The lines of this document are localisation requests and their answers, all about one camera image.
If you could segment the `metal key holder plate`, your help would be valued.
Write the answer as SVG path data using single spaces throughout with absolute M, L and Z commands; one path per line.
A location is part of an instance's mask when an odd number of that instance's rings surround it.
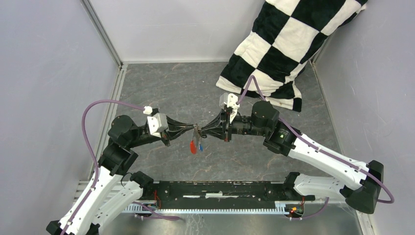
M 193 129 L 193 139 L 195 139 L 195 141 L 199 141 L 202 137 L 201 137 L 201 134 L 200 134 L 200 130 L 201 130 L 201 128 L 200 128 L 200 126 L 196 123 L 196 124 L 194 124 L 194 129 Z

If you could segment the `red key tag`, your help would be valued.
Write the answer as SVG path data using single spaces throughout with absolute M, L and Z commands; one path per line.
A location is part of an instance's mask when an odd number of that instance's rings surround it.
M 190 152 L 191 152 L 192 154 L 196 154 L 196 153 L 197 153 L 197 151 L 198 151 L 198 148 L 197 148 L 197 146 L 196 146 L 196 144 L 195 144 L 195 141 L 194 141 L 194 140 L 192 140 L 192 141 L 190 142 Z

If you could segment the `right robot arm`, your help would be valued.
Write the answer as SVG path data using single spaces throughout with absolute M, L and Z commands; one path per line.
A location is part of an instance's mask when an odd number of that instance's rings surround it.
M 344 199 L 350 207 L 366 214 L 373 214 L 380 202 L 382 163 L 358 161 L 318 144 L 280 120 L 279 111 L 270 102 L 256 102 L 250 116 L 241 116 L 235 108 L 224 106 L 198 133 L 204 138 L 213 136 L 224 141 L 230 141 L 233 134 L 263 136 L 263 145 L 271 152 L 305 162 L 329 174 L 329 177 L 312 177 L 290 173 L 282 187 L 283 195 L 289 200 L 300 195 Z

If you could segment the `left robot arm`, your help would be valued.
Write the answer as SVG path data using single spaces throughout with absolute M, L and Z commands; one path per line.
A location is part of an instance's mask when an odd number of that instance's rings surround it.
M 194 124 L 178 122 L 156 113 L 137 126 L 127 115 L 117 116 L 108 131 L 108 145 L 99 157 L 98 169 L 70 211 L 60 220 L 51 221 L 46 231 L 51 235 L 99 235 L 133 201 L 149 199 L 154 193 L 153 179 L 138 171 L 111 199 L 108 195 L 122 180 L 138 154 L 134 147 L 162 141 L 170 142 Z

